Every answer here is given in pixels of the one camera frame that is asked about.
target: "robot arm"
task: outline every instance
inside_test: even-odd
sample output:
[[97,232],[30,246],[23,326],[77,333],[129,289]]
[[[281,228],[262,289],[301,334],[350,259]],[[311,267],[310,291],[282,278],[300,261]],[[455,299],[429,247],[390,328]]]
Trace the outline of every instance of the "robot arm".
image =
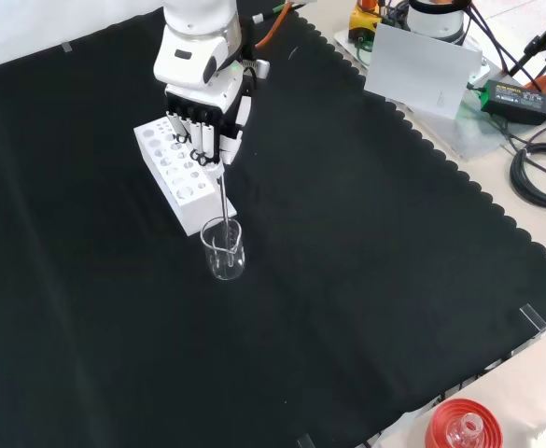
[[200,165],[231,164],[251,107],[235,0],[163,1],[154,75],[167,84],[167,116]]

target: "power adapter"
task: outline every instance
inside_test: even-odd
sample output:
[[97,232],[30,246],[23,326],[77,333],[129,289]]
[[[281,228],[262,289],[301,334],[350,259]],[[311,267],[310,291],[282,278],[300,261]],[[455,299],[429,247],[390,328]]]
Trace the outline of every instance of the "power adapter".
[[507,121],[540,125],[546,121],[546,94],[489,79],[480,95],[481,110]]

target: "clear glass jar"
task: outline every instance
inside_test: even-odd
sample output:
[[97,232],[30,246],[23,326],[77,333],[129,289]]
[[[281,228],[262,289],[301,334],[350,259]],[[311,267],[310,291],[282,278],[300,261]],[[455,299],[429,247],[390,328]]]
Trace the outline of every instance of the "clear glass jar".
[[484,422],[475,413],[466,413],[454,418],[447,425],[447,441],[453,448],[482,448],[484,445]]

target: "black cloth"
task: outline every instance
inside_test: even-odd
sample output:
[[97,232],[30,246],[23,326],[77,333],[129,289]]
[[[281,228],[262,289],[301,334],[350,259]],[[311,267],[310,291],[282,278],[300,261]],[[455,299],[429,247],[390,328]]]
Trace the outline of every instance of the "black cloth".
[[294,14],[227,175],[247,267],[211,278],[133,135],[162,26],[0,66],[0,447],[351,448],[546,319],[543,247]]

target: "red bottle cap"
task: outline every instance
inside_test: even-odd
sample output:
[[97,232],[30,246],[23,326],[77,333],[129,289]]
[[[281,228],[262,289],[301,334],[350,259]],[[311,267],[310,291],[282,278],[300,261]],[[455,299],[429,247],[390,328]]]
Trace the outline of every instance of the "red bottle cap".
[[475,413],[483,420],[483,448],[502,448],[503,432],[498,421],[482,404],[471,399],[450,399],[437,408],[426,431],[426,448],[451,448],[447,441],[447,426],[466,413]]

